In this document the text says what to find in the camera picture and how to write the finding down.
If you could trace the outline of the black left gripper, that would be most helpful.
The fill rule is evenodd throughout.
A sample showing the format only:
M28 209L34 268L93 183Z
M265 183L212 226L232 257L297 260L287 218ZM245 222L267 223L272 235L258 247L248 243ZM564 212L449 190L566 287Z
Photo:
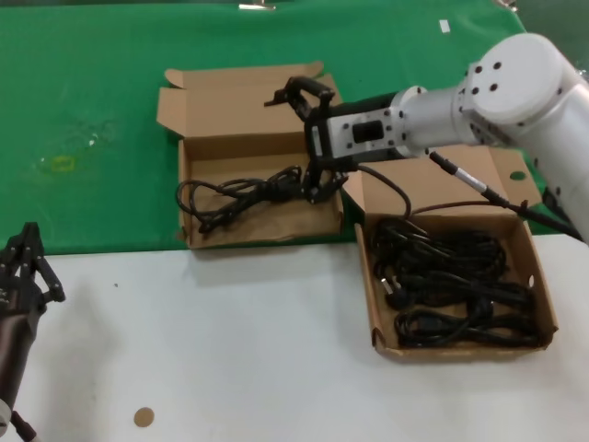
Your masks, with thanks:
M45 294L35 282L37 273L48 287ZM28 222L1 250L1 320L41 316L47 310L45 301L64 302L65 293L45 259L38 224Z

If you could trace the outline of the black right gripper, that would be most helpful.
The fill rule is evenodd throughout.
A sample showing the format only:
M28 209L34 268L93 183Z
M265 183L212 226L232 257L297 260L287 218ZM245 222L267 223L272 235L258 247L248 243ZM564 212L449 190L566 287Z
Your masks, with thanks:
M309 104L303 91L319 100L319 110ZM302 179L302 196L311 204L331 199L348 179L356 165L345 143L331 134L328 110L335 92L308 76L292 76L283 88L274 92L265 107L287 103L301 121L305 121L306 148L310 162Z

